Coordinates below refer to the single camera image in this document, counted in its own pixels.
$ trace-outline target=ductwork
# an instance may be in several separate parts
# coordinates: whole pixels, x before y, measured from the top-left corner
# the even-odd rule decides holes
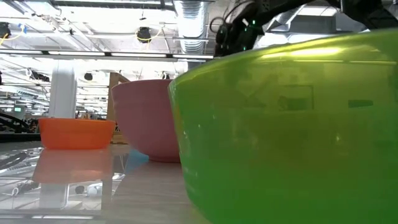
[[[279,14],[278,16],[275,16],[269,23],[267,23],[264,27],[264,32],[269,32],[272,29],[275,29],[280,26],[285,26],[283,27],[282,31],[289,31],[290,29],[290,22],[297,16],[297,14],[305,7],[305,5],[302,5],[300,7],[297,7],[295,9],[291,9],[287,12],[283,12]]]
[[[205,37],[205,22],[208,3],[203,1],[174,1],[178,14],[178,34],[180,37]],[[185,54],[202,54],[205,43],[200,40],[182,40],[181,48]],[[188,63],[188,69],[198,63]]]

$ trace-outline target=ceiling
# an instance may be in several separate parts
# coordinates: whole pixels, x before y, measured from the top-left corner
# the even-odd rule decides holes
[[[0,22],[10,23],[11,38],[18,36],[14,40],[4,41],[0,49],[183,54],[182,40],[186,37],[181,35],[183,27],[176,12],[172,10],[173,2],[163,2],[164,5],[159,6],[159,1],[155,0],[0,0]],[[208,0],[203,3],[207,10],[204,21],[206,32],[199,38],[204,42],[202,54],[212,55],[215,46],[215,34],[209,32],[208,24],[212,18],[222,16],[225,10],[232,9],[235,4],[234,0]],[[151,36],[155,37],[148,44],[143,44],[136,38],[140,27],[149,27]],[[298,13],[288,30],[271,30],[259,39],[256,47],[363,30],[365,28],[362,24],[352,21],[324,1],[315,1]],[[0,54],[2,81],[14,85],[0,86],[0,110],[19,104],[26,105],[31,113],[43,114],[49,105],[50,83],[30,78],[29,72],[33,70],[51,79],[54,61],[53,58],[10,57]],[[103,114],[106,114],[109,72],[119,72],[133,81],[160,78],[163,73],[168,73],[173,78],[187,70],[187,60],[76,58],[75,63],[78,86],[98,87],[79,88],[77,105],[81,110]],[[86,72],[93,74],[92,81],[83,78]]]

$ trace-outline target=white column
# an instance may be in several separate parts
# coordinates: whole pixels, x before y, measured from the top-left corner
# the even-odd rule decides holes
[[[77,81],[74,61],[58,60],[52,70],[49,117],[75,118]]]

